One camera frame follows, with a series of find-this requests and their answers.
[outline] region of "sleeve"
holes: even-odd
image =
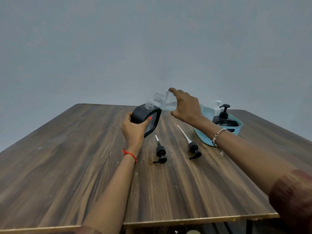
[[[90,228],[88,226],[81,226],[76,232],[75,234],[102,234],[101,232],[99,232],[98,230],[94,229],[94,228]]]
[[[294,233],[312,234],[312,177],[293,170],[278,179],[269,194],[272,207]]]

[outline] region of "blue basket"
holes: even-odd
[[[228,119],[236,121],[238,123],[238,126],[222,126],[222,128],[224,129],[234,129],[234,131],[232,132],[233,134],[237,135],[241,129],[241,127],[243,126],[243,123],[238,120],[236,117],[232,116],[231,114],[229,114]],[[204,133],[202,133],[200,130],[197,130],[196,128],[195,132],[198,135],[198,137],[201,139],[202,142],[204,142],[207,145],[213,146],[213,142],[211,141],[211,139],[209,139]]]

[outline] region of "black soap dispenser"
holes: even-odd
[[[135,124],[141,124],[144,122],[148,117],[152,117],[151,121],[147,125],[144,138],[148,136],[150,133],[156,129],[158,124],[159,118],[161,114],[161,109],[154,105],[152,102],[146,102],[146,104],[142,104],[141,106],[137,106],[131,115],[130,122]]]
[[[224,108],[224,110],[220,112],[218,121],[214,122],[215,124],[219,126],[231,126],[231,127],[238,126],[238,123],[236,121],[228,119],[229,114],[227,113],[227,109],[229,107],[230,105],[228,104],[223,104],[222,106],[220,106],[220,108]]]

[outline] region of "wood grain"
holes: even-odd
[[[77,104],[2,151],[0,228],[52,231],[80,225],[122,159],[126,143],[119,127],[134,108]],[[246,111],[230,113],[244,123],[240,136],[312,171],[311,142]],[[177,124],[197,143],[200,158],[189,160]],[[152,163],[155,134],[166,147],[165,164]],[[189,125],[162,112],[138,156],[125,227],[257,217],[278,217],[266,195],[219,149],[203,144]]]

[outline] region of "bottle neck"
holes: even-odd
[[[162,104],[163,101],[165,100],[165,96],[164,94],[159,94],[159,93],[156,93],[155,96],[154,96],[154,101]]]

